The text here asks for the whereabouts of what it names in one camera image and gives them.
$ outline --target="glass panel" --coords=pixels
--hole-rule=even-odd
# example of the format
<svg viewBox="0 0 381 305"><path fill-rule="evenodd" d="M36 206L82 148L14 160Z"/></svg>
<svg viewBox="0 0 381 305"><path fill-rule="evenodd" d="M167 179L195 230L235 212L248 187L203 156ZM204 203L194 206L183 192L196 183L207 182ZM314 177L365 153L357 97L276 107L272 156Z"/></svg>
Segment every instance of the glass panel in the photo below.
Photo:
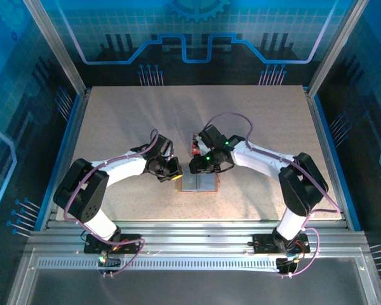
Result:
<svg viewBox="0 0 381 305"><path fill-rule="evenodd" d="M87 86L307 85L351 2L43 4Z"/></svg>
<svg viewBox="0 0 381 305"><path fill-rule="evenodd" d="M368 3L319 98L359 221L381 243L381 0Z"/></svg>
<svg viewBox="0 0 381 305"><path fill-rule="evenodd" d="M75 95L23 2L0 2L0 304L36 225Z"/></svg>

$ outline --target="wire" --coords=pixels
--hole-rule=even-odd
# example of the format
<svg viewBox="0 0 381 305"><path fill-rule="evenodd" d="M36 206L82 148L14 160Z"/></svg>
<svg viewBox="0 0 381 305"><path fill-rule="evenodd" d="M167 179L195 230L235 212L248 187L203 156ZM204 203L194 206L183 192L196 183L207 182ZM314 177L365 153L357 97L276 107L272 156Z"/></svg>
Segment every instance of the wire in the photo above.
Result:
<svg viewBox="0 0 381 305"><path fill-rule="evenodd" d="M136 152L135 154L130 154L130 155L124 155L124 156L118 156L118 157L115 157L115 158L111 158L107 161L104 161L103 163L97 165L96 167L92 168L84 177L83 179L80 181L80 183L77 185L77 187L75 188L74 192L72 193L72 196L69 198L69 201L68 203L66 204L64 210L63 210L63 217L66 221L69 221L69 222L76 222L78 223L84 230L86 230L87 232L90 232L90 234L92 234L96 239L100 240L102 243L105 243L107 245L115 245L115 246L120 246L120 245L129 245L131 243L141 243L141 247L139 249L139 251L133 256L133 258L127 263L127 265L125 265L125 267L123 267L122 269L120 269L119 271L115 272L114 274L118 274L120 273L122 270L124 270L127 266L129 266L131 264L132 261L134 261L134 259L139 255L139 253L141 252L141 250L143 249L144 245L145 245L145 240L143 238L139 238L139 239L136 239L136 240L130 240L130 241L120 241L120 242L117 242L117 241L108 241L108 240L105 240L103 239L102 237L100 237L99 235L97 235L94 231L92 231L89 227L85 226L81 221L77 220L77 219L72 219L72 218L69 218L68 217L68 212L69 212L69 208L70 206L72 205L73 201L75 200L78 192L81 190L81 188L84 186L84 184L86 183L86 181L90 178L90 176L93 175L93 173L95 173L97 170L99 170L100 168L103 168L105 166L107 166L108 164L111 164L111 163L114 163L114 162L117 162L117 161L121 161L121 160L124 160L124 159L131 159L131 158L136 158L136 157L139 157L141 156L142 154L145 154L147 153L148 151L151 150L152 147L154 147L154 145L156 144L157 140L158 140L158 137L159 137L159 132L157 129L153 129L151 131L151 134L150 134L150 138L152 139L152 135L153 133L155 132L155 136L152 140L152 142L150 143L150 145L145 148L144 150L140 151L140 152Z"/></svg>
<svg viewBox="0 0 381 305"><path fill-rule="evenodd" d="M216 172L216 173L224 173L224 172L226 172L226 171L228 171L228 170L231 170L232 168L234 168L234 164L232 164L231 166L225 168L224 170L219 170L219 171Z"/></svg>
<svg viewBox="0 0 381 305"><path fill-rule="evenodd" d="M81 240L83 240L83 241L86 242L86 240L84 240L84 239L82 238L82 236L83 236L83 234L84 234L85 232L86 232L85 230L82 231L82 233L81 233Z"/></svg>
<svg viewBox="0 0 381 305"><path fill-rule="evenodd" d="M318 256L318 252L319 252L319 249L320 249L320 236L319 236L319 232L318 232L314 227L307 227L306 230L312 230L312 231L314 231L315 234L316 234L316 236L317 236L317 246L316 246L316 251L315 251L315 253L313 254L313 257L312 257L311 261L308 263L308 265L306 265L306 266L305 266L302 270L300 270L300 271L297 271L297 272L295 271L294 273L291 274L291 276L296 276L296 275L300 275L301 273L303 273L307 268L309 268L309 267L313 264L315 258Z"/></svg>
<svg viewBox="0 0 381 305"><path fill-rule="evenodd" d="M302 244L300 243L300 241L296 241L295 242L296 245L298 245L298 247L302 250L302 253L304 254L304 256L301 258L301 259L304 259L305 258L305 250L304 250L304 247L302 246Z"/></svg>

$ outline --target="metal frame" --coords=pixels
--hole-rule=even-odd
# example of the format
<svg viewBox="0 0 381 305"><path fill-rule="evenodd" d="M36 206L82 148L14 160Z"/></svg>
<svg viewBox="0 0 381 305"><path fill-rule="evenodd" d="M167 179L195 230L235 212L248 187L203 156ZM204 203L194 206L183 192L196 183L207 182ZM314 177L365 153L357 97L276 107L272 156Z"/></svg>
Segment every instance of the metal frame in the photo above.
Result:
<svg viewBox="0 0 381 305"><path fill-rule="evenodd" d="M83 93L85 89L83 82L41 3L38 0L24 0L24 2L76 91ZM319 112L314 103L314 96L367 2L368 0L358 0L353 4L335 44L326 54L311 82L308 98L308 105L331 174L333 187L337 192L338 201L344 209L343 216L350 216L350 213L331 158ZM80 126L83 120L84 106L80 111L81 115L74 118L75 126ZM67 144L75 143L76 139L77 134L71 134L67 139ZM67 167L71 157L70 153L65 153L60 162L60 168ZM34 288L38 269L97 269L97 255L81 252L84 247L84 243L80 239L82 229L74 223L56 221L56 212L57 208L49 204L45 217L48 222L44 222L45 226L41 227L46 230L31 233L11 289L8 304L27 304ZM139 233L148 243L144 246L137 262L128 269L184 269L186 267L196 270L208 268L248 271L260 269L260 264L267 261L270 262L269 267L271 268L271 257L253 255L253 249L247 246L247 242L251 240L251 234L271 233L276 224L273 221L257 222L253 220L117 222L125 233ZM381 281L364 233L349 231L353 229L351 218L337 221L314 220L310 222L310 225L316 227L320 233L319 259L327 257L354 260L368 304L380 305ZM311 233L308 236L313 249L316 247L316 236Z"/></svg>
<svg viewBox="0 0 381 305"><path fill-rule="evenodd" d="M37 26L45 40L49 44L52 52L58 59L63 71L75 88L76 93L84 95L86 86L81 79L72 59L70 58L68 51L66 50L62 40L60 39L57 30L52 24L52 21L46 13L40 0L23 0L27 9L30 11L31 16L37 23Z"/></svg>
<svg viewBox="0 0 381 305"><path fill-rule="evenodd" d="M59 185L63 176L69 169L76 146L76 140L79 136L79 131L83 122L84 112L86 110L86 106L88 105L89 96L90 91L88 90L83 96L81 95L76 97L77 100L74 103L70 116L71 121L68 122L65 135L62 139L57 160L55 161L54 169L51 174L50 181L48 182L48 188L45 192L44 200L41 205L44 208L39 211L35 230L45 230L46 224L50 219L50 212L53 208L52 197L57 189L57 185Z"/></svg>
<svg viewBox="0 0 381 305"><path fill-rule="evenodd" d="M323 57L322 62L317 68L315 75L313 76L311 83L309 84L310 98L314 98L315 94L318 92L324 79L329 73L329 70L335 63L338 54L346 44L347 39L349 38L353 28L356 26L358 20L363 14L363 11L366 8L367 4L368 0L357 0L352 4L350 10L347 12L347 17L344 21L343 27L341 28L336 38L331 42L331 48L329 48L328 52Z"/></svg>
<svg viewBox="0 0 381 305"><path fill-rule="evenodd" d="M345 184L345 181L342 181L339 177L337 165L334 162L333 154L332 154L331 148L328 144L326 130L325 130L324 125L322 124L319 109L315 103L314 98L310 98L310 96L308 96L308 95L307 95L307 103L308 103L309 110L310 110L311 115L312 115L313 123L314 123L316 133L317 133L317 137L319 139L319 143L320 143L320 146L322 149L322 153L324 156L326 167L327 167L328 172L329 172L331 184L333 186L333 190L335 191L337 203L340 207L343 208L343 212L344 212L345 219L347 221L347 226L348 226L349 230L355 231L357 229L357 231L358 231L359 224L358 224L357 216L355 214L353 215L353 212L355 213L355 211L351 211L348 204L347 204L347 200L351 200L351 199L347 198L347 196L345 196L345 192L344 192L343 187L342 187L342 184L343 183Z"/></svg>
<svg viewBox="0 0 381 305"><path fill-rule="evenodd" d="M364 233L349 232L339 222L319 220L311 224L319 229L321 237L318 259L353 259L368 304L381 305L381 282ZM137 263L128 269L271 271L273 266L271 256L254 255L247 242L253 233L271 233L276 222L127 221L117 222L117 225L125 233L141 234L148 243ZM46 231L33 232L8 304L27 304L38 269L96 271L98 256L82 253L81 232L78 225L56 221L50 221ZM315 249L316 235L308 233L308 237L311 248ZM265 261L269 262L266 268L260 267Z"/></svg>

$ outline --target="enclosure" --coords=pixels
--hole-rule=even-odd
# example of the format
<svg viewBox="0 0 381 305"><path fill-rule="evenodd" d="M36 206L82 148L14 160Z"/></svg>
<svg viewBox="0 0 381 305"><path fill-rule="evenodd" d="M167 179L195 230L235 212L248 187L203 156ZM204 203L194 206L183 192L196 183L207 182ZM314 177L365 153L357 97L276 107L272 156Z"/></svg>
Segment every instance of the enclosure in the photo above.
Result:
<svg viewBox="0 0 381 305"><path fill-rule="evenodd" d="M342 209L314 214L320 252L292 280L255 272L247 246L283 216L279 181L189 173L192 136L224 112L251 120L255 145L309 154ZM122 155L153 128L184 176L107 188L102 210L146 242L103 280L53 196L73 161ZM381 0L0 1L0 304L298 304L302 291L381 304Z"/></svg>

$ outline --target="circuit pattern graphic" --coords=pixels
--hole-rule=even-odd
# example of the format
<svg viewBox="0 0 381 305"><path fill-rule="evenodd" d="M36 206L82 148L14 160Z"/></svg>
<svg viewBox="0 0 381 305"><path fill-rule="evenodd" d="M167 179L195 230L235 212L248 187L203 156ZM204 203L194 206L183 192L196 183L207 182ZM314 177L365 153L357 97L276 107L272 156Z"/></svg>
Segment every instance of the circuit pattern graphic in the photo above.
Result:
<svg viewBox="0 0 381 305"><path fill-rule="evenodd" d="M187 22L199 22L208 21L210 17L215 18L228 4L230 0L172 0L168 6L179 18L185 18Z"/></svg>
<svg viewBox="0 0 381 305"><path fill-rule="evenodd" d="M63 22L65 23L65 26L68 30L68 33L70 35L70 38L72 39L74 46L76 47L76 50L79 54L79 57L81 58L82 62L84 62L86 65L129 65L131 64L140 54L143 52L146 47L150 45L156 45L156 44L163 44L164 38L179 38L181 40L181 54L182 54L182 60L187 64L207 64L211 61L212 53L213 53L213 40L216 37L229 37L231 39L230 44L244 44L247 48L251 50L251 52L258 57L262 61L263 64L308 64L312 61L316 50L318 49L318 46L324 36L324 33L330 23L330 20L336 10L337 4L339 0L336 0L333 7L331 8L326 21L324 22L322 29L319 33L319 36L317 37L312 50L308 56L307 59L303 60L281 60L281 59L266 59L262 53L258 51L258 49L247 39L239 39L237 38L237 33L235 32L217 32L209 35L208 43L207 43L207 56L206 58L202 59L189 59L187 56L187 48L186 48L186 39L185 36L181 33L162 33L156 35L156 40L146 40L135 52L132 54L132 56L127 60L110 60L110 61L89 61L86 59L83 50L81 46L79 45L79 42L77 40L77 37L74 34L74 31L72 30L72 27L70 26L70 23L65 16L64 11L60 7L59 3L57 3L57 7L59 10L59 13L62 17Z"/></svg>

